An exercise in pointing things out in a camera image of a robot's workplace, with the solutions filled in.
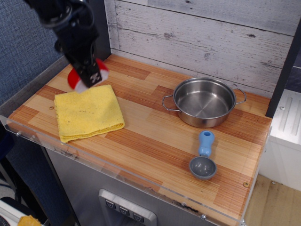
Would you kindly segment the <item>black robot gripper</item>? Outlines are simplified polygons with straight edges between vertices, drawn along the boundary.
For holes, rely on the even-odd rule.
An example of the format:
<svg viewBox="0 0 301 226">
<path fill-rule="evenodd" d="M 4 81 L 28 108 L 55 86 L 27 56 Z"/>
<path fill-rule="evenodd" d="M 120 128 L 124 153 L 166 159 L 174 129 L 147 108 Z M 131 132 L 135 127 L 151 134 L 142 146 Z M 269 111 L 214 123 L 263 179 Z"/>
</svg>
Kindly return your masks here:
<svg viewBox="0 0 301 226">
<path fill-rule="evenodd" d="M 91 88 L 103 82 L 103 62 L 92 59 L 92 45 L 98 37 L 92 15 L 75 14 L 54 29 L 57 49 L 65 54 L 74 68 L 74 87 Z"/>
</svg>

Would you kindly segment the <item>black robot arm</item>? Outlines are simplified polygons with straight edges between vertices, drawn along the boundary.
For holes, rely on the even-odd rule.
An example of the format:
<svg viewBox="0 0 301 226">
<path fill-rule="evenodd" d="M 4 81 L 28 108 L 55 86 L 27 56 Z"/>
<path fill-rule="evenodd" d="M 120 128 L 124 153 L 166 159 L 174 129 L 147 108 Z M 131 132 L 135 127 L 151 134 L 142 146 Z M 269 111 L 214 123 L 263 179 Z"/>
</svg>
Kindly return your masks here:
<svg viewBox="0 0 301 226">
<path fill-rule="evenodd" d="M 91 7 L 80 0 L 27 0 L 43 27 L 57 36 L 55 49 L 65 55 L 75 74 L 90 88 L 103 80 L 100 60 L 94 56 L 98 31 Z"/>
</svg>

